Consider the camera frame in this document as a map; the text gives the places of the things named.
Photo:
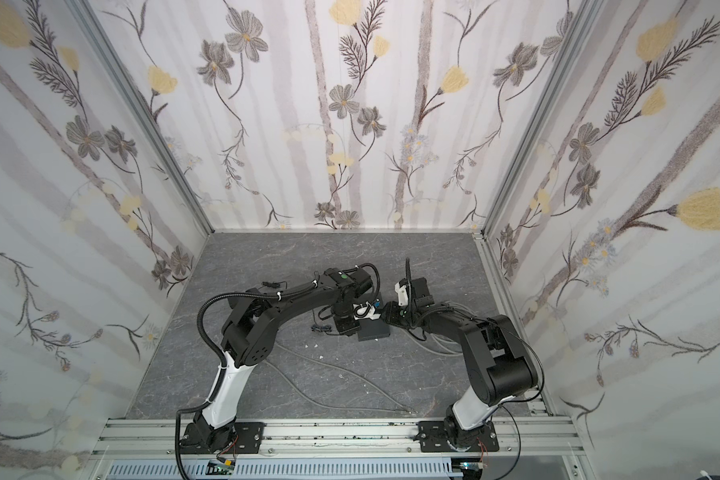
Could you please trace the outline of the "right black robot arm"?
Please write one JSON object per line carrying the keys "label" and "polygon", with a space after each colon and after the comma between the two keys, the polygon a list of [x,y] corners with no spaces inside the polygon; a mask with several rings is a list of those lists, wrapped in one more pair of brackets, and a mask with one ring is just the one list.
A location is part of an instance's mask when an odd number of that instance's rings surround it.
{"label": "right black robot arm", "polygon": [[454,436],[479,432],[505,404],[527,403],[522,397],[527,391],[543,389],[541,362],[507,316],[480,317],[455,304],[435,301],[427,280],[412,276],[409,260],[395,290],[397,299],[387,303],[382,313],[385,323],[416,341],[440,336],[460,349],[469,388],[444,419]]}

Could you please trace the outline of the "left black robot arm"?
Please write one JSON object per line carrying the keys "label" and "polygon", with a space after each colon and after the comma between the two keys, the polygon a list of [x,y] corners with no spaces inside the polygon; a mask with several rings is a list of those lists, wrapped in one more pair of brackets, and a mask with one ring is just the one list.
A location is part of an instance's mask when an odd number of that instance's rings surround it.
{"label": "left black robot arm", "polygon": [[[211,390],[203,403],[181,408],[175,417],[174,454],[219,453],[239,438],[235,422],[242,392],[253,369],[272,353],[280,328],[316,309],[330,311],[336,330],[351,336],[360,319],[373,316],[381,287],[378,268],[363,263],[329,268],[293,288],[264,293],[257,288],[227,292],[206,300],[196,316],[201,340],[219,360]],[[210,307],[225,301],[231,312],[214,341],[205,328]]]}

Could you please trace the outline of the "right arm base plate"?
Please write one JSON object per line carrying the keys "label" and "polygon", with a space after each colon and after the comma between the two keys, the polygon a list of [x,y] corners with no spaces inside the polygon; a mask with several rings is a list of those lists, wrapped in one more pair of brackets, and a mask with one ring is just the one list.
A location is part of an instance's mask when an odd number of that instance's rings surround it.
{"label": "right arm base plate", "polygon": [[419,421],[414,439],[422,453],[484,453],[498,452],[498,434],[492,422],[471,430],[463,430],[450,419]]}

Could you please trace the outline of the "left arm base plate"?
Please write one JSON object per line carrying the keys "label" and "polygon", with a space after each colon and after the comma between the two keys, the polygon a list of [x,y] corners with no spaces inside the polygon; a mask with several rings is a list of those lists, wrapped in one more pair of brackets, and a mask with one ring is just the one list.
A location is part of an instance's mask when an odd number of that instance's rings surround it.
{"label": "left arm base plate", "polygon": [[213,429],[201,422],[190,423],[179,436],[182,454],[257,454],[264,437],[263,422],[234,422]]}

